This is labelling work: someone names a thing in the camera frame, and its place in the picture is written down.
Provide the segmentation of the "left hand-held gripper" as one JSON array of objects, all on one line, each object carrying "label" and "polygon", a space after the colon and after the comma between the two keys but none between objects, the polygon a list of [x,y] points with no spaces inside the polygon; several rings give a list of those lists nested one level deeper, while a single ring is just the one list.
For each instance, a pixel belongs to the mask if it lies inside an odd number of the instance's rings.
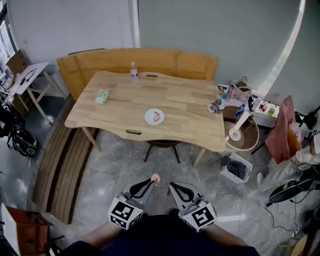
[{"label": "left hand-held gripper", "polygon": [[130,229],[142,217],[152,193],[154,182],[150,178],[129,182],[108,210],[108,221],[124,230]]}]

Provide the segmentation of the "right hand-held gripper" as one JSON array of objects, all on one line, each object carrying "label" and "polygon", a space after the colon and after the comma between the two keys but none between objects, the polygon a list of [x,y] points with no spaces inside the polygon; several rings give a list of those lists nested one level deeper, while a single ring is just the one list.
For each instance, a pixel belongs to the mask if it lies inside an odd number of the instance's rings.
[{"label": "right hand-held gripper", "polygon": [[[172,181],[169,189],[177,208],[181,210],[178,216],[194,231],[199,233],[215,223],[217,219],[215,208],[197,186],[187,182]],[[199,199],[187,206],[186,200],[196,198]]]}]

